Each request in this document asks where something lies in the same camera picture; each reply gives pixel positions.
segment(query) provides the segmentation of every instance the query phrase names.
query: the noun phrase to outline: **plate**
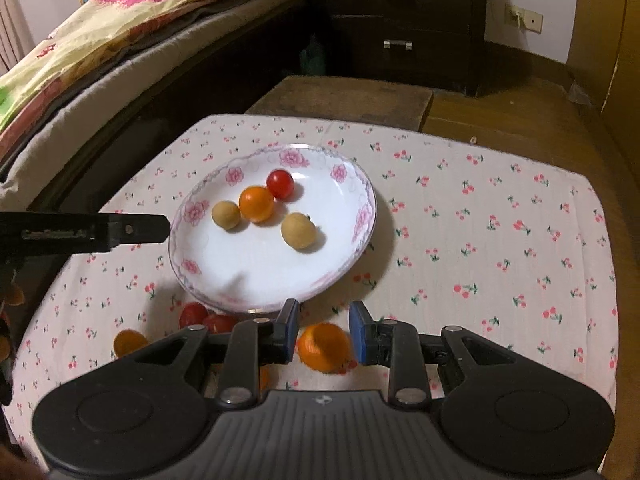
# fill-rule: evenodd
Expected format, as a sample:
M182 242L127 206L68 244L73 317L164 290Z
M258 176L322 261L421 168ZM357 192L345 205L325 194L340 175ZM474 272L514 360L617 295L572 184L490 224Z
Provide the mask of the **plate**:
M226 232L212 207L238 203L242 190L264 186L283 168L296 183L266 222ZM304 251L280 234L286 214L308 215L318 241ZM185 198L172 222L169 258L180 284L197 300L232 313L280 310L287 298L306 301L333 285L367 247L376 221L369 177L352 160L319 146L290 144L235 158L209 173Z

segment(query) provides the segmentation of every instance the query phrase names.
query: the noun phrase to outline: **electrical outlet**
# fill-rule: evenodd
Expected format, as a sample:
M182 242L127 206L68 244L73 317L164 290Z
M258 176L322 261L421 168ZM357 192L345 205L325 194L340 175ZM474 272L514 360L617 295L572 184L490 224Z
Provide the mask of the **electrical outlet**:
M542 32L542 14L533 12L529 9L505 4L504 6L504 22L513 27L526 28L533 32Z

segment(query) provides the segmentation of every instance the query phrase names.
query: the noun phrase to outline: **red fruit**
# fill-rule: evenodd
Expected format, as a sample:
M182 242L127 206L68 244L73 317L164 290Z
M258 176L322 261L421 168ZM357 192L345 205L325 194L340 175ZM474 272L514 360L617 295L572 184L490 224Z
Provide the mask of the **red fruit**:
M238 320L235 317L225 316L224 314L211 314L202 321L202 324L212 334L231 332L237 323Z
M192 301L191 303L187 303L180 314L180 319L178 321L178 326L180 328L184 328L189 325L201 325L202 321L209 315L209 311L206 307L198 303L197 301Z
M286 200L295 188L296 184L289 171L274 170L267 177L267 189L278 200Z

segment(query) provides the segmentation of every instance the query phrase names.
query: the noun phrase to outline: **nightstand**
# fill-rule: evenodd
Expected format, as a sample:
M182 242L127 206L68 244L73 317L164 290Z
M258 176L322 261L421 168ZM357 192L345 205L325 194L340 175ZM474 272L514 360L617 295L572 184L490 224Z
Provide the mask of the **nightstand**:
M486 0L308 0L327 73L474 96Z

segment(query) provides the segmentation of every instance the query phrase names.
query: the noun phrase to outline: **drawer handle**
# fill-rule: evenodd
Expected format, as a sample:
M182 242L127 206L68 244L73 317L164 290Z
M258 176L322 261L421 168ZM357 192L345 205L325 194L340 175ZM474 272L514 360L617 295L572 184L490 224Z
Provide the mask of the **drawer handle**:
M404 46L405 49L411 50L414 47L413 41L385 40L382 42L383 48L391 48L392 45Z

